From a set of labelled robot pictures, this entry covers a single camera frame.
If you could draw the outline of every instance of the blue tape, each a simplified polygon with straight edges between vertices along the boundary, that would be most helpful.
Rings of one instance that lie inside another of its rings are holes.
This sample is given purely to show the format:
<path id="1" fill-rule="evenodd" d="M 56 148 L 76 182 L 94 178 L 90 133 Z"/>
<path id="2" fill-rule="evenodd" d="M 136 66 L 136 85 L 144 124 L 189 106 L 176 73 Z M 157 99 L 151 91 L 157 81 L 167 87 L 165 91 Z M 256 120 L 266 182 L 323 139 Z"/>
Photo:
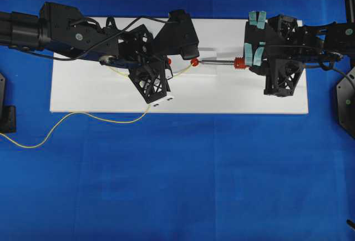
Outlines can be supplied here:
<path id="1" fill-rule="evenodd" d="M 256 26 L 257 25 L 256 12 L 250 12 L 249 13 L 249 24 L 251 26 Z"/>
<path id="2" fill-rule="evenodd" d="M 257 19 L 256 27 L 259 29 L 264 29 L 265 28 L 265 20 L 266 20 L 266 12 L 264 12 L 264 11 L 259 12 L 259 17 Z"/>
<path id="3" fill-rule="evenodd" d="M 261 65 L 261 57 L 262 57 L 263 52 L 264 52 L 264 47 L 258 47 L 256 49 L 255 54 L 254 54 L 253 65 L 257 65 L 257 66 Z"/>
<path id="4" fill-rule="evenodd" d="M 252 66 L 253 64 L 253 50 L 249 43 L 244 43 L 244 61 L 245 65 Z"/>

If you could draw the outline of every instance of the blue cloth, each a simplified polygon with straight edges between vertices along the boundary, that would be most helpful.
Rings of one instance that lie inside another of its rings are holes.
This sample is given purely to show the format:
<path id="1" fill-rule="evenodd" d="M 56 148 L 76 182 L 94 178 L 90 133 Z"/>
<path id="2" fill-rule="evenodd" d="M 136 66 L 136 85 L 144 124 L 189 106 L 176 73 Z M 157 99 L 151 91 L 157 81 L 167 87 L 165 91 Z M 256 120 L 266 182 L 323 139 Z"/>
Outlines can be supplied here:
<path id="1" fill-rule="evenodd" d="M 44 1 L 89 16 L 183 8 L 345 22 L 343 0 L 2 0 L 0 11 L 38 14 Z M 39 142 L 63 116 L 49 112 L 52 63 L 0 55 L 6 102 L 17 106 L 11 136 Z M 339 66 L 347 71 L 348 60 Z M 148 114 L 133 125 L 75 116 L 36 150 L 1 140 L 0 240 L 354 240 L 355 141 L 336 122 L 340 77 L 312 70 L 307 79 L 306 116 Z"/>

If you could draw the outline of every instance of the white board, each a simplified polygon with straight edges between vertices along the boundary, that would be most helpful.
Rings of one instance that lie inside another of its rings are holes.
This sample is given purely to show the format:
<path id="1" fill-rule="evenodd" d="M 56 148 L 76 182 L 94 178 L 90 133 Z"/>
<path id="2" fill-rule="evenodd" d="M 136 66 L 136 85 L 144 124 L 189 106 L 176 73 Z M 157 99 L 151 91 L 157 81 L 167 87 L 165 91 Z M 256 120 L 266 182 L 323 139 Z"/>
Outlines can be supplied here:
<path id="1" fill-rule="evenodd" d="M 106 18 L 95 18 L 102 26 Z M 123 28 L 132 18 L 116 18 Z M 193 19 L 199 37 L 200 59 L 231 59 L 242 56 L 246 20 Z M 142 19 L 155 36 L 161 23 Z M 180 56 L 169 56 L 173 72 L 190 62 Z M 169 80 L 174 99 L 152 107 L 155 113 L 308 113 L 306 72 L 293 97 L 263 95 L 265 77 L 248 69 L 236 71 L 233 66 L 199 64 Z M 54 61 L 51 112 L 142 112 L 147 104 L 132 82 L 98 62 L 76 60 Z"/>

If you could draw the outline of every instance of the metal shaft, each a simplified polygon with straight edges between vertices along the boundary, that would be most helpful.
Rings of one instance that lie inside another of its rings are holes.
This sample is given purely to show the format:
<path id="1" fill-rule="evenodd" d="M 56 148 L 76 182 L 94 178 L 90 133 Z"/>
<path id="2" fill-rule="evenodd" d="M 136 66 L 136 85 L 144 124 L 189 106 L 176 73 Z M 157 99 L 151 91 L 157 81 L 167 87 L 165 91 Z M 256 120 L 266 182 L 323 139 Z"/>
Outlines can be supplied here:
<path id="1" fill-rule="evenodd" d="M 203 59 L 200 61 L 201 64 L 211 64 L 211 65 L 234 65 L 234 61 L 218 61 L 218 60 L 209 60 Z"/>

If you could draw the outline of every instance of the screw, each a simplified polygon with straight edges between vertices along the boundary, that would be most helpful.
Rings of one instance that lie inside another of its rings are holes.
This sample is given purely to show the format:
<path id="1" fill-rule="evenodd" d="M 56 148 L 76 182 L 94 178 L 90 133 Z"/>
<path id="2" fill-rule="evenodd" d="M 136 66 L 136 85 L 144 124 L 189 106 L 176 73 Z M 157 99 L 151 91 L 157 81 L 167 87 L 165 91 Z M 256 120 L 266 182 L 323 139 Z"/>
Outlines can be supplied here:
<path id="1" fill-rule="evenodd" d="M 352 33 L 353 33 L 353 29 L 351 29 L 351 28 L 348 28 L 348 29 L 345 30 L 345 34 L 347 36 L 350 36 Z"/>
<path id="2" fill-rule="evenodd" d="M 78 40 L 78 41 L 81 41 L 81 40 L 83 40 L 83 35 L 82 34 L 80 34 L 80 33 L 77 33 L 76 35 L 75 35 L 75 38 Z"/>

